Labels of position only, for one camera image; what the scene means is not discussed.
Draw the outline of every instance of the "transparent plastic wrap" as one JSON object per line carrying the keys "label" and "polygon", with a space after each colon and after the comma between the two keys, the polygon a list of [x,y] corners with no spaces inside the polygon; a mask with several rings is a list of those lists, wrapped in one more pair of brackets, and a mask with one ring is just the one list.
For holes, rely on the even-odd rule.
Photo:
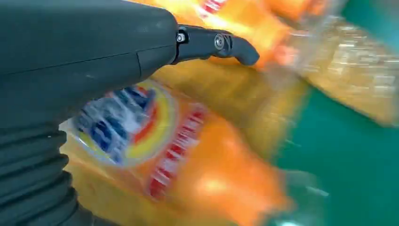
{"label": "transparent plastic wrap", "polygon": [[317,31],[293,36],[286,48],[292,74],[278,78],[269,71],[275,87],[284,88],[298,74],[381,125],[397,125],[399,58],[367,32],[331,16]]}
{"label": "transparent plastic wrap", "polygon": [[[168,212],[169,225],[176,219],[321,225],[322,214],[309,208],[322,209],[322,203],[296,200],[310,195],[322,201],[323,195],[291,194],[301,180],[296,174],[262,161],[226,120],[153,81],[88,103],[63,127],[84,147],[64,148],[72,166],[141,194],[149,206]],[[317,182],[301,186],[316,188]]]}

